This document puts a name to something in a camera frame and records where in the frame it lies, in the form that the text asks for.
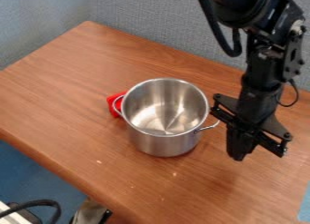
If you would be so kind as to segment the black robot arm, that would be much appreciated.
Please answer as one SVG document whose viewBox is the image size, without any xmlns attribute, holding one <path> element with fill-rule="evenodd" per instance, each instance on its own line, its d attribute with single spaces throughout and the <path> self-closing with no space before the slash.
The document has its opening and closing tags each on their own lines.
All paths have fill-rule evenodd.
<svg viewBox="0 0 310 224">
<path fill-rule="evenodd" d="M 213 96 L 212 115 L 226 124 L 226 152 L 241 161 L 257 146 L 277 156 L 292 133 L 278 122 L 286 83 L 304 66 L 304 10 L 293 0 L 198 0 L 213 35 L 232 57 L 246 55 L 240 97 Z"/>
</svg>

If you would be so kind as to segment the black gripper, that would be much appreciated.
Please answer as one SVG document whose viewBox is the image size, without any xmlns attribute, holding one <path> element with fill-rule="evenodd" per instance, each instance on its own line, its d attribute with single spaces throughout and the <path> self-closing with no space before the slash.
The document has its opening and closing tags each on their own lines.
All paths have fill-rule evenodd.
<svg viewBox="0 0 310 224">
<path fill-rule="evenodd" d="M 269 91 L 244 85 L 240 98 L 213 96 L 212 115 L 226 124 L 226 152 L 234 161 L 242 161 L 258 145 L 278 157 L 285 155 L 292 133 L 276 115 L 282 92 L 282 85 Z"/>
</svg>

